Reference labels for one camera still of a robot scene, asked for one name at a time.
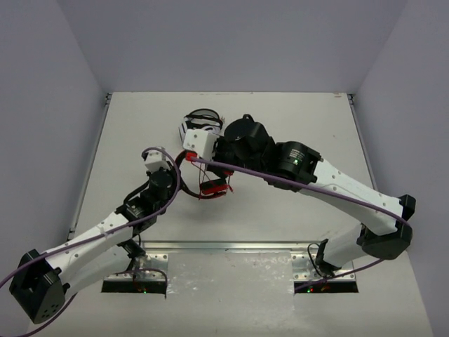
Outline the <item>red black headphones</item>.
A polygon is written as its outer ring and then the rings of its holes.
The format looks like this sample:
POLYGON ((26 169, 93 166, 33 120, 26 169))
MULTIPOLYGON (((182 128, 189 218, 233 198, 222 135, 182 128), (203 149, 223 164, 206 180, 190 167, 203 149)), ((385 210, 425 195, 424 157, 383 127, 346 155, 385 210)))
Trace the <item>red black headphones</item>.
POLYGON ((188 194, 190 197, 197 198, 198 200, 207 200, 223 197, 228 191, 233 191, 229 183, 234 171, 215 166, 209 168, 206 164, 198 164, 192 161, 192 158, 195 156, 195 153, 183 150, 175 159, 175 164, 179 171, 184 161, 188 161, 199 170, 199 191, 193 192, 183 178, 181 178, 180 189, 184 193, 188 194))

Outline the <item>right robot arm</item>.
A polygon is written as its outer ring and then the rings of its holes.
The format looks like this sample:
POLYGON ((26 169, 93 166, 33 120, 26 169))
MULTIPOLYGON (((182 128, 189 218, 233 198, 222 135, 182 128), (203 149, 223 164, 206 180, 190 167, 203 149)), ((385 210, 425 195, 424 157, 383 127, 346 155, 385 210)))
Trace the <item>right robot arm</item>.
POLYGON ((359 220, 350 231, 319 243, 314 267, 323 277, 363 256, 394 260, 411 244, 413 229, 407 220, 415 212, 414 197, 387 196, 344 174, 302 143, 276 142, 249 114, 228 125, 214 145, 212 159, 278 176, 280 182, 267 183, 317 198, 359 220))

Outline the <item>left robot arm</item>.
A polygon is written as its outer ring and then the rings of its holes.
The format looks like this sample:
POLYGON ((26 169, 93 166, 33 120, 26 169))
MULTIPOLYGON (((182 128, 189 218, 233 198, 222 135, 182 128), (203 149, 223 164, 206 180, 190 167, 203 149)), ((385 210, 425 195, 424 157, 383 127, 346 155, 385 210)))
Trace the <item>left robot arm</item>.
POLYGON ((43 253, 32 249, 22 256, 9 291, 34 324, 49 320, 91 284, 129 271, 145 255, 134 238, 165 212, 178 185, 172 166, 148 176, 142 191, 91 229, 43 253))

